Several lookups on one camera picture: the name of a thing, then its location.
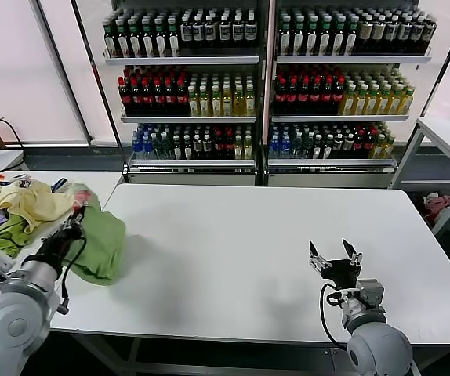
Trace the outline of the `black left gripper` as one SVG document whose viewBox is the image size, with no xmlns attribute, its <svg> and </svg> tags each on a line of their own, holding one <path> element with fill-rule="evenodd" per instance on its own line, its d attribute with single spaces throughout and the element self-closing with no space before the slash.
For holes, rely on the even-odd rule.
<svg viewBox="0 0 450 376">
<path fill-rule="evenodd" d="M 80 240 L 84 234 L 82 220 L 85 217 L 86 207 L 78 207 L 63 224 L 61 230 L 47 237 L 36 253 L 36 259 L 44 262 L 54 269 L 61 269 L 71 245 Z"/>
</svg>

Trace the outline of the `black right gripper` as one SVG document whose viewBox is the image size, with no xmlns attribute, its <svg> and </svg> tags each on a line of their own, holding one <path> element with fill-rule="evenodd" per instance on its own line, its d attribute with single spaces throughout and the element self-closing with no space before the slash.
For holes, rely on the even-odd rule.
<svg viewBox="0 0 450 376">
<path fill-rule="evenodd" d="M 328 261 L 320 256 L 314 243 L 309 241 L 309 263 L 316 271 L 321 271 L 324 280 L 330 280 L 338 290 L 356 287 L 357 279 L 361 273 L 362 253 L 357 252 L 354 246 L 342 239 L 347 259 Z"/>
</svg>

